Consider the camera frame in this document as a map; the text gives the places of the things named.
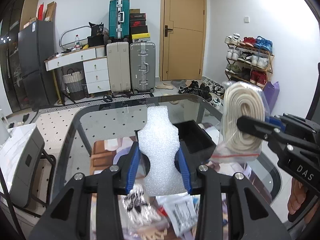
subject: suitcase handle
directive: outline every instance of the suitcase handle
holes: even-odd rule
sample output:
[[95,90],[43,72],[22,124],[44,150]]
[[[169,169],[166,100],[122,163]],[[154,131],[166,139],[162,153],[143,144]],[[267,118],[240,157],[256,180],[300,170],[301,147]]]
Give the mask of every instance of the suitcase handle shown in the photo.
[[147,62],[145,62],[145,64],[147,65],[147,71],[145,74],[147,74],[149,72],[149,64]]
[[119,12],[119,14],[118,14],[118,23],[124,23],[124,12]]

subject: blue gripper pad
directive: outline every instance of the blue gripper pad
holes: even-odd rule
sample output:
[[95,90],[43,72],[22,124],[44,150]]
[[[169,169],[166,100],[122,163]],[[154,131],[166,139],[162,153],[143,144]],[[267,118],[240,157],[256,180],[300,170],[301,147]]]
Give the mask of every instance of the blue gripper pad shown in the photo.
[[191,186],[191,176],[190,176],[190,171],[186,162],[186,159],[184,157],[183,151],[181,147],[177,151],[177,156],[178,156],[178,163],[180,167],[180,173],[182,175],[182,180],[184,184],[184,188],[188,191],[188,193],[191,193],[192,186]]
[[133,184],[136,179],[136,174],[137,174],[137,170],[138,170],[138,166],[139,166],[140,158],[141,158],[141,152],[139,150],[138,143],[133,144],[132,146],[133,147],[135,146],[135,148],[131,149],[131,150],[133,150],[133,154],[132,154],[130,166],[128,168],[127,184],[125,186],[125,190],[126,190],[127,194],[129,194],[130,190],[132,190],[132,188],[133,188]]

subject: finger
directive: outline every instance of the finger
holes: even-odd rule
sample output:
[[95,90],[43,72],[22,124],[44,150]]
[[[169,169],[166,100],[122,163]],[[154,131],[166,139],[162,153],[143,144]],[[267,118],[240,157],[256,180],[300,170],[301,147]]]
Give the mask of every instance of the finger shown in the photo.
[[288,202],[288,211],[291,215],[293,215],[296,211],[293,209],[291,202]]
[[306,199],[306,193],[304,191],[304,187],[300,187],[299,185],[300,182],[298,182],[297,180],[295,181],[294,187],[293,187],[293,193],[297,199],[297,202],[299,204],[302,204],[305,199]]
[[297,200],[297,198],[296,198],[296,196],[295,196],[294,194],[292,194],[292,195],[290,196],[289,202],[291,203],[292,208],[293,208],[295,211],[297,211],[297,210],[301,207],[300,203],[298,202],[298,200]]

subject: gray refrigerator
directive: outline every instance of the gray refrigerator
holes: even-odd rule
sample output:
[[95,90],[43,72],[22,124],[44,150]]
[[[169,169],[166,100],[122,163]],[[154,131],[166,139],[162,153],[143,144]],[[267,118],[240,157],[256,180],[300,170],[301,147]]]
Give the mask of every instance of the gray refrigerator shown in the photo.
[[35,21],[19,32],[19,59],[23,83],[32,110],[58,100],[51,71],[44,61],[54,54],[53,22]]

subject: desk drawer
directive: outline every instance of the desk drawer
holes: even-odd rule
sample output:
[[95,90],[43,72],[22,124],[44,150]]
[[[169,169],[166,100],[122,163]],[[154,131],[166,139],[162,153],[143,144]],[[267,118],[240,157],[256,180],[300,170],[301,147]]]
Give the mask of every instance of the desk drawer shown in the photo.
[[110,90],[110,82],[108,80],[99,81],[94,83],[87,84],[88,93],[98,93],[102,91],[109,91]]
[[66,65],[69,65],[69,58],[68,56],[62,56],[62,57],[57,57],[57,58],[54,58],[52,60],[49,60],[47,62],[48,64],[48,69],[47,70],[53,70],[53,69],[56,69],[56,68],[59,68],[59,67],[63,67],[63,66],[66,66]]
[[96,49],[84,49],[81,51],[73,52],[70,53],[67,57],[69,57],[69,64],[93,59],[96,58]]
[[109,80],[109,74],[107,69],[84,73],[84,75],[87,84]]
[[100,58],[83,62],[84,72],[92,72],[108,69],[107,58]]

